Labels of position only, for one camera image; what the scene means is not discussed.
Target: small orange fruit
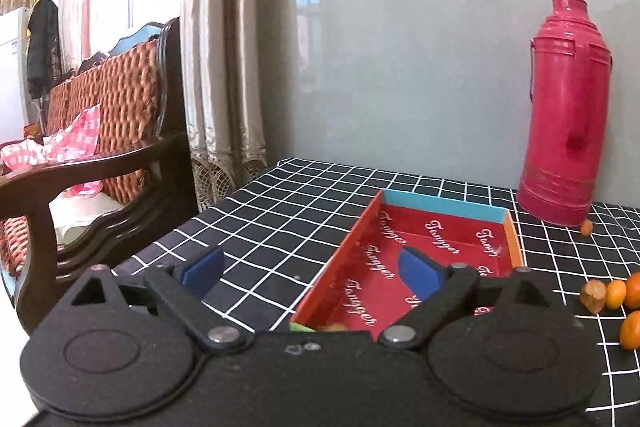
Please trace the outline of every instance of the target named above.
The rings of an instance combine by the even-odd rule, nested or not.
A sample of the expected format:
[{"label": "small orange fruit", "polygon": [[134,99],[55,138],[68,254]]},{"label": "small orange fruit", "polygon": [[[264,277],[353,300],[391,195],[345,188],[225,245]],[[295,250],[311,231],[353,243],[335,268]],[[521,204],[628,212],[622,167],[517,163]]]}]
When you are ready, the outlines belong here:
[{"label": "small orange fruit", "polygon": [[590,219],[585,219],[580,227],[580,233],[584,237],[589,237],[591,235],[591,232],[593,232],[593,223]]},{"label": "small orange fruit", "polygon": [[633,312],[620,327],[620,346],[632,350],[640,347],[640,312]]},{"label": "small orange fruit", "polygon": [[626,283],[621,280],[611,281],[607,285],[607,308],[617,310],[626,298]]},{"label": "small orange fruit", "polygon": [[625,306],[630,310],[640,308],[640,272],[630,275],[626,280]]},{"label": "small orange fruit", "polygon": [[349,331],[347,326],[340,323],[329,324],[322,328],[322,331]]},{"label": "small orange fruit", "polygon": [[587,308],[591,315],[597,315],[604,308],[607,299],[607,287],[602,281],[589,281],[580,290],[578,301]]}]

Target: red cardboard tray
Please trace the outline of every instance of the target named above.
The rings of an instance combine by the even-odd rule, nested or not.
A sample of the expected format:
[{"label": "red cardboard tray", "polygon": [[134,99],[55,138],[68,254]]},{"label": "red cardboard tray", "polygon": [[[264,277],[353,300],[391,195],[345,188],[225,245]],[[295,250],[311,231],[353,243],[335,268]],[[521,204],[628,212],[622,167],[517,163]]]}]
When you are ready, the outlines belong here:
[{"label": "red cardboard tray", "polygon": [[398,275],[398,254],[406,246],[443,266],[474,266],[483,276],[506,277],[522,265],[508,210],[380,190],[298,306],[291,329],[315,331],[340,324],[369,330],[376,338],[420,303]]}]

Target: floor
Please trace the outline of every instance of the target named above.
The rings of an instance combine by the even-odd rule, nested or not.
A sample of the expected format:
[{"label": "floor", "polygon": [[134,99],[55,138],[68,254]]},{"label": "floor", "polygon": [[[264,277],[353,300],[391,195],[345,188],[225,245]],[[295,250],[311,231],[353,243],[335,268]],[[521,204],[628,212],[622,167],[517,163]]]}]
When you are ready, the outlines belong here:
[{"label": "floor", "polygon": [[18,322],[14,308],[1,285],[0,291],[0,325],[2,325],[0,351],[4,360],[0,371],[0,389],[2,389],[0,425],[22,427],[36,414],[36,408],[20,376],[20,352],[29,337]]}]

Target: checkered tablecloth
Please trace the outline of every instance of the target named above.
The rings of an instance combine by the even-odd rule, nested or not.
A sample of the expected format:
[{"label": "checkered tablecloth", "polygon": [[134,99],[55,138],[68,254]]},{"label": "checkered tablecloth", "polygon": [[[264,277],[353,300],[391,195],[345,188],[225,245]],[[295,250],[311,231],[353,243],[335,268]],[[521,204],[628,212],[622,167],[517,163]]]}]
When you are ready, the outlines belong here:
[{"label": "checkered tablecloth", "polygon": [[640,271],[640,214],[594,203],[593,234],[553,227],[515,203],[516,190],[428,176],[290,158],[117,267],[135,274],[180,263],[213,245],[226,254],[224,279],[207,295],[214,312],[247,330],[287,330],[295,307],[380,188],[503,206],[511,211],[524,260],[601,340],[606,372],[588,411],[598,425],[640,425],[640,362],[618,345],[623,310],[593,317],[577,302],[587,279]]}]

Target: white cushion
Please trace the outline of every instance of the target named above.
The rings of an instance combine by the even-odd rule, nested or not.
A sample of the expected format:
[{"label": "white cushion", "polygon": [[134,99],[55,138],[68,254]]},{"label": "white cushion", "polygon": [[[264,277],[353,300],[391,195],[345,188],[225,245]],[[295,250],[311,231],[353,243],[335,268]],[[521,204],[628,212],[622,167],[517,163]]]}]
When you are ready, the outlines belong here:
[{"label": "white cushion", "polygon": [[69,245],[97,217],[122,208],[121,204],[104,192],[99,192],[93,198],[72,198],[67,194],[68,192],[59,194],[49,203],[59,245]]}]

